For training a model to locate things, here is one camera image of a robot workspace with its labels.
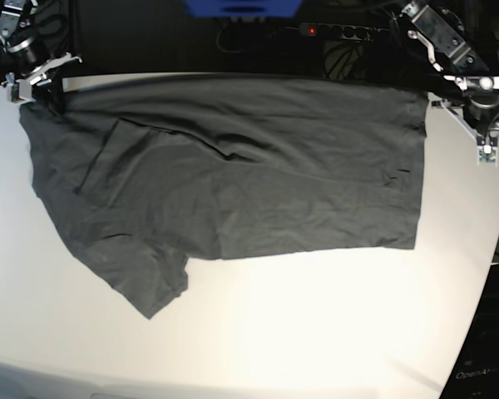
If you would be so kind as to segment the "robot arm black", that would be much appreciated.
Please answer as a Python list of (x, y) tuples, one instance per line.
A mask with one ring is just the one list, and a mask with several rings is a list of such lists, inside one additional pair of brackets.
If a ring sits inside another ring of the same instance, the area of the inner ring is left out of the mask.
[(15, 69), (1, 86), (7, 101), (22, 105), (41, 102), (55, 114), (65, 109), (61, 69), (82, 58), (70, 52), (51, 52), (47, 41), (69, 29), (68, 18), (54, 14), (42, 21), (37, 15), (46, 1), (0, 1), (0, 48)]
[(444, 110), (472, 138), (478, 164), (496, 164), (499, 147), (499, 72), (489, 69), (464, 36), (461, 24), (449, 22), (449, 11), (427, 1), (398, 1), (400, 17), (412, 28), (407, 35), (427, 51), (432, 68), (445, 81), (454, 84), (462, 98), (448, 96), (431, 106)]

